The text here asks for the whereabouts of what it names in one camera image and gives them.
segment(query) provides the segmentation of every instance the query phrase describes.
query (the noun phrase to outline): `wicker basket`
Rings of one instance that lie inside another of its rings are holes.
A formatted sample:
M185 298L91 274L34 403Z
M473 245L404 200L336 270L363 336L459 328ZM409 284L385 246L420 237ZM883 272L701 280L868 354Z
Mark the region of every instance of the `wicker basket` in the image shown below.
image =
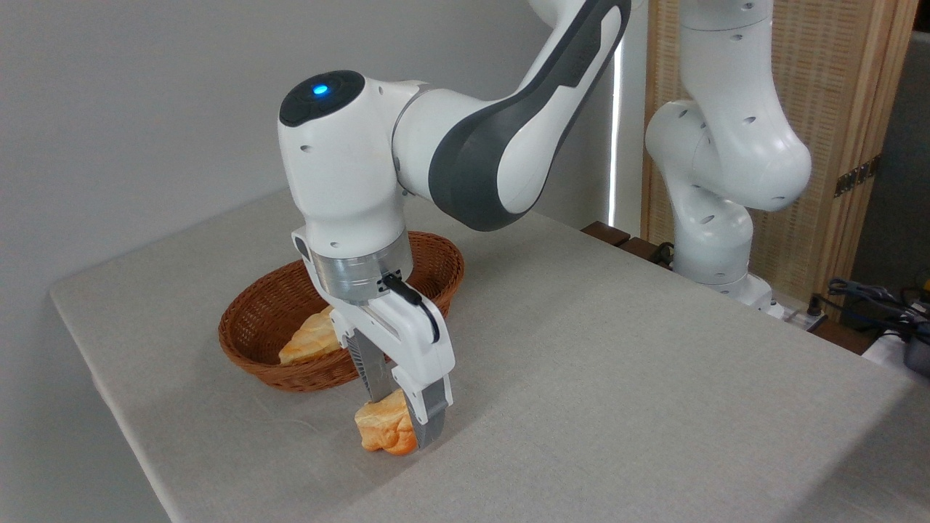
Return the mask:
M461 252L449 240L411 232L413 288L449 312L465 274ZM219 321L219 345L231 361L268 385L289 392L328 389L358 378L349 352L337 350L319 359L282 366L278 353L300 325L326 308L303 261L291 262L260 278L230 303Z

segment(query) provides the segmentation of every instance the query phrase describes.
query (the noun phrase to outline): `woven panel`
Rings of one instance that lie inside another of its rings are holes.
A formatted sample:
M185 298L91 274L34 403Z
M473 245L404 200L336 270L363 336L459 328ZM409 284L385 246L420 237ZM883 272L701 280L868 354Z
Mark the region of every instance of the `woven panel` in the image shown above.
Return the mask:
M646 108L652 114L667 101L688 98L678 75L678 2L656 2L652 27L654 82ZM772 69L788 119L813 158L807 190L777 213L752 211L755 224L751 270L773 288L799 299L816 280L823 242L822 224L838 176L845 172L836 144L843 141L862 59L863 32L870 4L864 0L778 0L772 42ZM647 162L647 238L673 241L671 206L658 169Z

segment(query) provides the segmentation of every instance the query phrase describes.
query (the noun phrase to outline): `table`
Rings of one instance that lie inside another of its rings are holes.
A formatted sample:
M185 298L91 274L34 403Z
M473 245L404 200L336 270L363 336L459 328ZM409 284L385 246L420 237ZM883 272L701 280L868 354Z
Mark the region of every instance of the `table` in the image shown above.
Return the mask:
M530 213L454 241L456 403L435 444L361 449L365 389L273 390L219 349L227 304L298 258L288 192L51 291L174 521L927 521L930 393Z

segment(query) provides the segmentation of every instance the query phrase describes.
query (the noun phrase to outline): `bread roll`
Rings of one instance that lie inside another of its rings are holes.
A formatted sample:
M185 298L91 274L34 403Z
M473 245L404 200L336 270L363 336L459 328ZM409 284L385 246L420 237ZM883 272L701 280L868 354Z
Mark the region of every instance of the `bread roll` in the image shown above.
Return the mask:
M403 389L378 403L365 403L355 412L355 424L365 450L385 449L395 456L405 456L417 449L417 436L413 433Z
M332 310L332 306L326 307L303 322L290 342L278 353L282 365L316 359L339 349L339 340L336 339L336 331L329 319Z

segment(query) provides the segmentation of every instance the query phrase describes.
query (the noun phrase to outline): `robotic arm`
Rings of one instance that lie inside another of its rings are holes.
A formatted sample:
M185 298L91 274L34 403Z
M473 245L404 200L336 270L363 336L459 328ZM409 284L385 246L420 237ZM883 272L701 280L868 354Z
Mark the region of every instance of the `robotic arm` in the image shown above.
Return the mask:
M392 391L391 377L404 389L420 447L442 431L455 358L438 309L404 282L402 190L479 231L526 214L630 14L630 0L529 2L554 30L502 100L336 71L281 104L281 154L306 220L294 244L371 399Z
M746 207L790 205L811 157L772 79L772 0L682 0L679 17L682 83L694 101L662 106L645 134L669 190L674 270L780 316L772 289L749 274Z

